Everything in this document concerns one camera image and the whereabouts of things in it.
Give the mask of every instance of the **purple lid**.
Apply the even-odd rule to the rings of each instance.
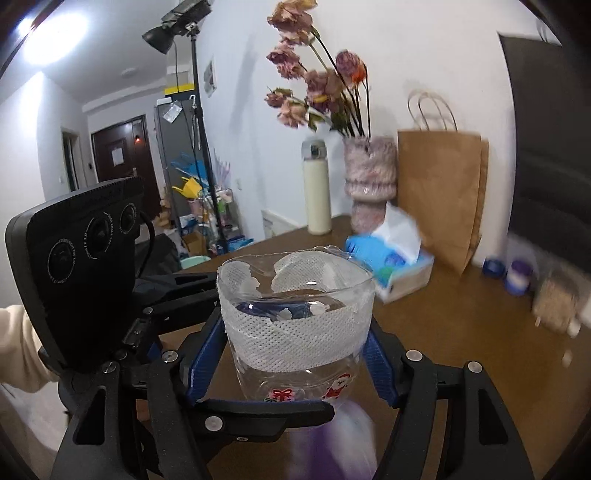
[[[524,260],[515,260],[511,264],[511,270],[519,275],[523,275],[524,277],[531,277],[531,274],[534,272],[534,269],[531,268],[531,265]]]

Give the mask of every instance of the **paper bag handle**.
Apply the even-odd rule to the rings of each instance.
[[[423,122],[425,123],[425,126],[427,127],[427,130],[431,130],[431,128],[429,127],[429,122],[427,122],[427,118],[425,117],[425,114],[423,112],[423,107],[421,106],[421,102],[424,99],[429,99],[431,100],[434,104],[435,107],[437,108],[437,111],[439,112],[439,117],[441,118],[441,121],[443,122],[443,126],[445,128],[445,131],[447,132],[447,122],[445,117],[443,116],[443,112],[441,111],[441,108],[439,107],[439,104],[437,103],[438,101],[441,102],[443,105],[445,105],[445,107],[447,108],[447,111],[449,112],[449,114],[452,116],[452,121],[453,121],[453,126],[456,129],[457,132],[457,122],[456,122],[456,117],[453,115],[452,109],[450,108],[450,106],[447,104],[447,102],[438,94],[436,93],[432,93],[432,92],[425,92],[425,91],[415,91],[412,92],[410,94],[410,96],[408,97],[408,102],[407,102],[407,106],[408,106],[408,113],[410,113],[410,116],[413,118],[414,124],[416,126],[419,127],[419,129],[423,129],[421,127],[420,122],[417,120],[417,117],[414,116],[413,114],[413,110],[410,107],[410,102],[412,101],[413,98],[415,98],[418,95],[418,101],[417,101],[417,106],[418,106],[418,110],[421,112],[421,117],[423,119]]]

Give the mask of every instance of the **person's arm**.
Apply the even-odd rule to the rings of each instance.
[[[36,392],[57,381],[39,358],[41,341],[22,306],[0,309],[0,383]]]

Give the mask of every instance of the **black lamp shade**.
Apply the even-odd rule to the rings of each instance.
[[[174,42],[174,36],[172,33],[162,27],[156,27],[152,30],[148,30],[142,35],[142,38],[160,53],[164,54],[168,53]]]

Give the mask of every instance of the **yellow watering can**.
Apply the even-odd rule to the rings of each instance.
[[[182,189],[178,187],[173,187],[173,190],[179,192],[183,197],[188,198],[190,200],[194,200],[199,198],[199,193],[203,190],[201,185],[195,179],[188,179],[182,177],[182,179],[186,182]]]

